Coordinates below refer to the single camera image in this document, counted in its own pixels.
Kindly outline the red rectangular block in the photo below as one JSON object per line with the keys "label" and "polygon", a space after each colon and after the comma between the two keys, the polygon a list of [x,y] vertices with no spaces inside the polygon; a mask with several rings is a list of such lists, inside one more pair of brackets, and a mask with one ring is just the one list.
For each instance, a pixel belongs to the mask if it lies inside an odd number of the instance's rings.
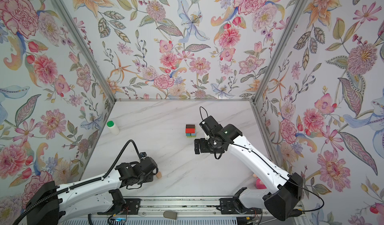
{"label": "red rectangular block", "polygon": [[196,133],[196,129],[195,128],[186,128],[186,133],[187,134]]}

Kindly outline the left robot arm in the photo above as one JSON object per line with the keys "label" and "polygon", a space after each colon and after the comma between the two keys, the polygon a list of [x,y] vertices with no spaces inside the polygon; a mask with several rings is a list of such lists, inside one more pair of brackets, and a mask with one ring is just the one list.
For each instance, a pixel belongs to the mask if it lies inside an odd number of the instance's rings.
{"label": "left robot arm", "polygon": [[139,162],[121,163],[102,176],[76,183],[60,186],[55,182],[46,183],[30,199],[14,224],[26,219],[29,225],[58,225],[109,210],[119,214],[127,205],[120,189],[152,182],[158,171],[156,162],[145,157]]}

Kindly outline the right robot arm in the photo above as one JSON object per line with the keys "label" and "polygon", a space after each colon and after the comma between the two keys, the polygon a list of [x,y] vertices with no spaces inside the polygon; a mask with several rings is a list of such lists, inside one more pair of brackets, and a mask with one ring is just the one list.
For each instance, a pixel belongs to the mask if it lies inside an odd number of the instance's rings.
{"label": "right robot arm", "polygon": [[266,209],[280,221],[299,217],[296,209],[303,192],[303,179],[290,175],[260,153],[232,124],[221,126],[212,116],[200,123],[206,137],[195,139],[195,153],[210,153],[216,159],[229,152],[244,163],[265,185],[265,189],[241,188],[233,196],[233,206],[240,213],[246,209]]}

